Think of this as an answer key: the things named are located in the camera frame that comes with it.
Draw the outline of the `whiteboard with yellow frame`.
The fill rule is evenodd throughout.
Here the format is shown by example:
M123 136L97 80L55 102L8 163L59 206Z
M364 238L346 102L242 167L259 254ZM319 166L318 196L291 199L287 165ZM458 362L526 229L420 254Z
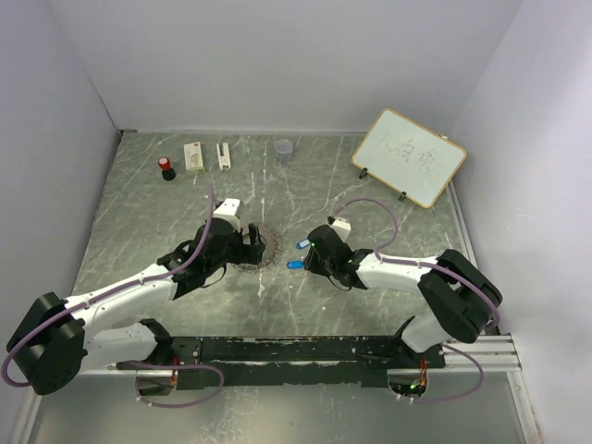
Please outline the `whiteboard with yellow frame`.
M427 209L435 204L466 157L461 146L387 108L366 133L351 162Z

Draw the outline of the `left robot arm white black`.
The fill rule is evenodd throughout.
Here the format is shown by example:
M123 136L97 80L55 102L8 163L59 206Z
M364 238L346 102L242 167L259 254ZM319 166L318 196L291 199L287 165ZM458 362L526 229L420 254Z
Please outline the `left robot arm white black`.
M113 325L136 309L208 287L208 278L228 265L259 265L264 251L258 224L236 228L215 217L194 239L133 277L65 299L54 292L38 297L8 341L7 359L38 395L54 393L82 371L105 364L143 361L163 368L173 347L158 322L143 320L122 329Z

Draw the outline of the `red black stamp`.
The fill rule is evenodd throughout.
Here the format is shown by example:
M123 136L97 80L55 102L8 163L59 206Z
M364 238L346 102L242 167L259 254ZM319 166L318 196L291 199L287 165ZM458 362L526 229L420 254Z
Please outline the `red black stamp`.
M176 171L172 167L168 157L160 157L157 161L157 164L161 168L161 175L164 180L171 181L177 176Z

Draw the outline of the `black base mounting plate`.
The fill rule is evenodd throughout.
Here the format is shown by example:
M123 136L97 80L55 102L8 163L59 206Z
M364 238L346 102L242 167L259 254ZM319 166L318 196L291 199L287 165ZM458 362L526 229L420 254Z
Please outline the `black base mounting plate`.
M445 366L436 345L416 353L397 336L324 336L292 338L172 337L164 339L142 361L159 367L179 364L177 388L204 389L219 383L217 373L190 370L211 365L224 385L283 386L359 384L385 388L389 371L417 374L421 364Z

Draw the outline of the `metal disc keyring holder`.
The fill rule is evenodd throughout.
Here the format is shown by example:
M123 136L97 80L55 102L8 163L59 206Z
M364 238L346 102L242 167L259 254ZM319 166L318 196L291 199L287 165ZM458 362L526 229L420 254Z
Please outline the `metal disc keyring holder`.
M238 264L235 268L245 272L256 272L269 265L272 265L276 259L279 250L279 238L276 232L269 228L265 223L258 223L261 244L265 246L262 261L257 265Z

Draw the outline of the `green white staples box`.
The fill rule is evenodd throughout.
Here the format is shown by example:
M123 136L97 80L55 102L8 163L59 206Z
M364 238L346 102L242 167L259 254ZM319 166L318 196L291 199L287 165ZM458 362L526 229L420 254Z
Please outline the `green white staples box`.
M202 145L199 142L190 142L183 146L183 151L186 170L203 174L206 169L204 167Z

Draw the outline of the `aluminium rail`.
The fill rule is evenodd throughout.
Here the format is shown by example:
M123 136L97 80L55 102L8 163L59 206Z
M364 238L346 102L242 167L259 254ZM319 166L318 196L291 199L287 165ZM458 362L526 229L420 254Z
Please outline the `aluminium rail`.
M511 335L482 335L475 343L450 340L447 344L477 360L485 373L519 372L522 370L520 358ZM456 351L444 349L443 357L445 358L445 369L447 371L477 371L475 364Z

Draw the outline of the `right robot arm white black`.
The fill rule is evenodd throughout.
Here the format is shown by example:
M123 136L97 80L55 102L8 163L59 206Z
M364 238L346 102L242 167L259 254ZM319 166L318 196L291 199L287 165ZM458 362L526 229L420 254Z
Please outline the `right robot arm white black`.
M304 269L328 278L343 290L386 289L421 295L429 307L408 319L395 333L384 355L356 355L375 363L395 361L406 368L425 352L450 339L472 344L489 324L499 321L500 291L460 252L447 249L438 256L405 258L347 244L350 231L325 224L307 236Z

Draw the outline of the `white small stapler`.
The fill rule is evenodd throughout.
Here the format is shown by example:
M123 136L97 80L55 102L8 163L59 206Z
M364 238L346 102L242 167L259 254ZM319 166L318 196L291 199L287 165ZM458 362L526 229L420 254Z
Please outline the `white small stapler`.
M221 142L216 145L216 153L218 157L218 165L221 171L231 169L231 160L229 145L227 142Z

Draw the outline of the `clear jar of paperclips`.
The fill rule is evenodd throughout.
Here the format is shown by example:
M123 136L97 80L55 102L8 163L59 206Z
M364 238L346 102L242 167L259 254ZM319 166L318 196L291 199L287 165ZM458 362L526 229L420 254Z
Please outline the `clear jar of paperclips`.
M291 140L280 139L275 143L275 150L278 162L281 164L287 164L292 160L294 144Z

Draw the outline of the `blue key tag with key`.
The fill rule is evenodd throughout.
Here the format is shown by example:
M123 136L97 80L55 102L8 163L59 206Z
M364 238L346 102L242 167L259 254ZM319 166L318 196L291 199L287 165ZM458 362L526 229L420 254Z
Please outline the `blue key tag with key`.
M286 263L288 269L303 269L304 262L302 260L292 260Z

